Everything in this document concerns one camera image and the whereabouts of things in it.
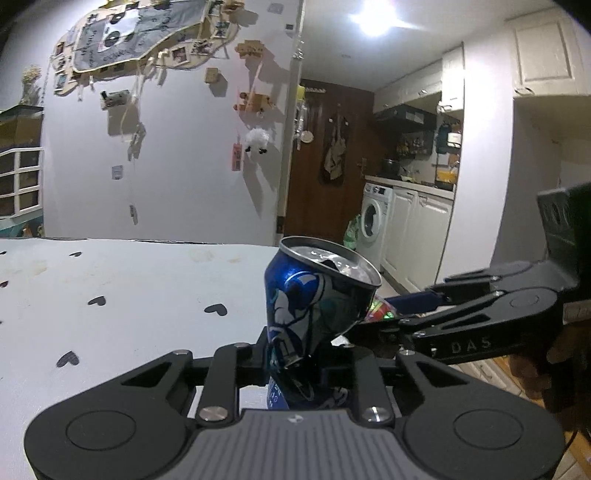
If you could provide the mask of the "right hand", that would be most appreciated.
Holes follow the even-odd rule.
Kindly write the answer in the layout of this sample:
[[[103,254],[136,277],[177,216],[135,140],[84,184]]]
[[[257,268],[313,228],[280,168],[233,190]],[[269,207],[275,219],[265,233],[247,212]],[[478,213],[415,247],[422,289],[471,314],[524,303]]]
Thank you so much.
[[[542,400],[563,429],[590,440],[590,323],[565,326],[545,357],[510,355],[509,368],[531,400]]]

